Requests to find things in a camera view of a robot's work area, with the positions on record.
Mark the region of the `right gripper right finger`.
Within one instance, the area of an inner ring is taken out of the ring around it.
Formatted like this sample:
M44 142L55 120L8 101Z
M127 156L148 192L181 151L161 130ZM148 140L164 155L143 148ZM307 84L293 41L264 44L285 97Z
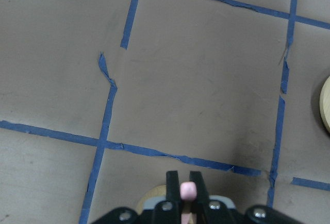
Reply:
M196 186L196 199L192 202L195 209L205 209L209 204L209 193L207 191L202 173L200 171L191 171L190 181Z

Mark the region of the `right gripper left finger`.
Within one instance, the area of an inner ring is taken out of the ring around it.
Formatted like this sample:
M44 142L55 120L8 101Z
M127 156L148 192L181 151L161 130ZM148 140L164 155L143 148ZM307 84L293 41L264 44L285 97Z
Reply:
M178 171L166 172L166 204L171 208L180 209L180 186Z

